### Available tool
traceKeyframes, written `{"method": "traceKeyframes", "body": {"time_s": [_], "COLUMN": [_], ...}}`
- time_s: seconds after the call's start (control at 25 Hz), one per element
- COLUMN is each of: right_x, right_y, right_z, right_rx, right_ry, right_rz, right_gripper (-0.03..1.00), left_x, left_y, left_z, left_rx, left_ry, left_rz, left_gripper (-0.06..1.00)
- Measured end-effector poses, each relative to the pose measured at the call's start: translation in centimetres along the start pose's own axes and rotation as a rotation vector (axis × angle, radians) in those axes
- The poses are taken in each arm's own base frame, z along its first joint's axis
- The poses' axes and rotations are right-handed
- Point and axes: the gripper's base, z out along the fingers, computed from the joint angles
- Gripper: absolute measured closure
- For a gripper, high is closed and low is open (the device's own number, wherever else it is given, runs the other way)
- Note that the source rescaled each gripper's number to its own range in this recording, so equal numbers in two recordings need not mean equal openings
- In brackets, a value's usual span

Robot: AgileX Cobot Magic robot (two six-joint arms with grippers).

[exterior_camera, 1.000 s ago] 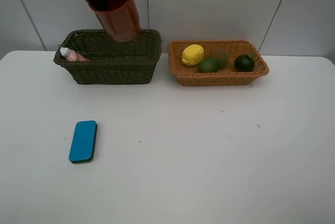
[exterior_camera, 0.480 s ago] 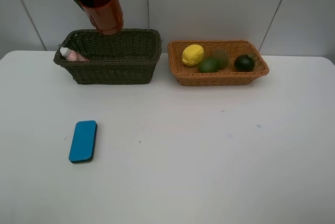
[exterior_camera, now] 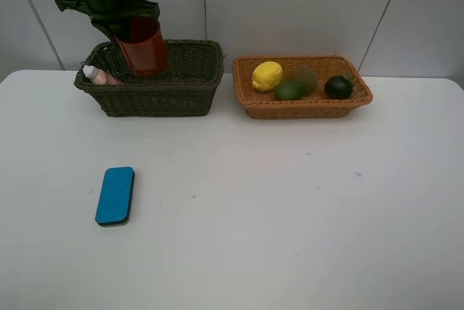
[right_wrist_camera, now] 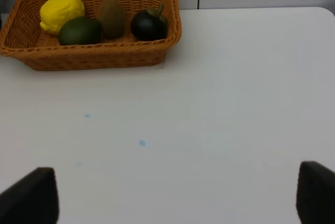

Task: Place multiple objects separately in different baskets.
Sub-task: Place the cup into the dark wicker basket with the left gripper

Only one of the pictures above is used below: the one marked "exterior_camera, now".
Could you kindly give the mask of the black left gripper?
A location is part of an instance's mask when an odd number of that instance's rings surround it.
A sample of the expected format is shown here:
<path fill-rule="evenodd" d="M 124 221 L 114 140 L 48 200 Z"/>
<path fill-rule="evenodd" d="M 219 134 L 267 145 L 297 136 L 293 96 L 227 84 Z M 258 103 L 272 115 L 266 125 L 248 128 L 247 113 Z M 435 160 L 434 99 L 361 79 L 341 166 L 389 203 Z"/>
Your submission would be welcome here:
<path fill-rule="evenodd" d="M 89 16 L 92 26 L 114 44 L 130 39 L 129 17 L 160 15 L 158 3 L 147 0 L 55 0 L 55 4 L 62 12 L 71 9 Z"/>

